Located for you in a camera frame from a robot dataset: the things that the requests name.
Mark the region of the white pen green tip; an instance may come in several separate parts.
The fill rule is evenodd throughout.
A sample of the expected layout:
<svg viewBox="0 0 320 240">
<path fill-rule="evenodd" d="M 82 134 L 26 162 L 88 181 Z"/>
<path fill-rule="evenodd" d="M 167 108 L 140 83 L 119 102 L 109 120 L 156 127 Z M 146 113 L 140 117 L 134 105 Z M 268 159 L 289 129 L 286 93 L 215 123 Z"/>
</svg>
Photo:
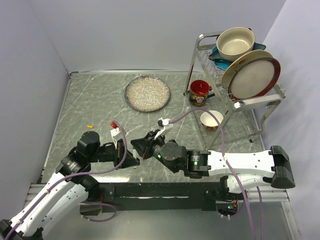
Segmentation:
<svg viewBox="0 0 320 240">
<path fill-rule="evenodd" d="M 133 154 L 134 159 L 137 160 L 137 151 L 135 149 L 132 150 L 132 154 Z"/>
</svg>

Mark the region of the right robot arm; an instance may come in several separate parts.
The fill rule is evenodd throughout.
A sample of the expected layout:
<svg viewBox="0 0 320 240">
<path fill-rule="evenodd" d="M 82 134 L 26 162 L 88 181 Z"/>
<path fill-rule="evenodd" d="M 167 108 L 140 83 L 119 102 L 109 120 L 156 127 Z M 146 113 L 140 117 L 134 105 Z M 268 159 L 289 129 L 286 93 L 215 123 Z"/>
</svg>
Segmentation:
<svg viewBox="0 0 320 240">
<path fill-rule="evenodd" d="M 289 156 L 278 145 L 261 152 L 222 154 L 214 150 L 187 149 L 175 140 L 166 141 L 157 131 L 150 131 L 130 143 L 144 160 L 154 157 L 173 173 L 182 171 L 191 179 L 226 176 L 226 182 L 218 188 L 224 199 L 259 186 L 270 185 L 275 189 L 296 186 Z"/>
</svg>

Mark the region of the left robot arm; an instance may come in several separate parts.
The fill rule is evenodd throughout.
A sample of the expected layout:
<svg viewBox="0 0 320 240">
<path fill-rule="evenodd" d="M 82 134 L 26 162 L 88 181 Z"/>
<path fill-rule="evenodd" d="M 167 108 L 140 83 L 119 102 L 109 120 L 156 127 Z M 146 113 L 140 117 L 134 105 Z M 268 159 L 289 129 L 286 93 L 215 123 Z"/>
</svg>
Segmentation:
<svg viewBox="0 0 320 240">
<path fill-rule="evenodd" d="M 112 162 L 120 169 L 140 165 L 136 152 L 125 149 L 122 139 L 101 144 L 97 132 L 83 133 L 33 200 L 12 219 L 1 220 L 0 236 L 42 240 L 76 205 L 103 197 L 99 182 L 88 174 L 91 164 L 97 162 Z"/>
</svg>

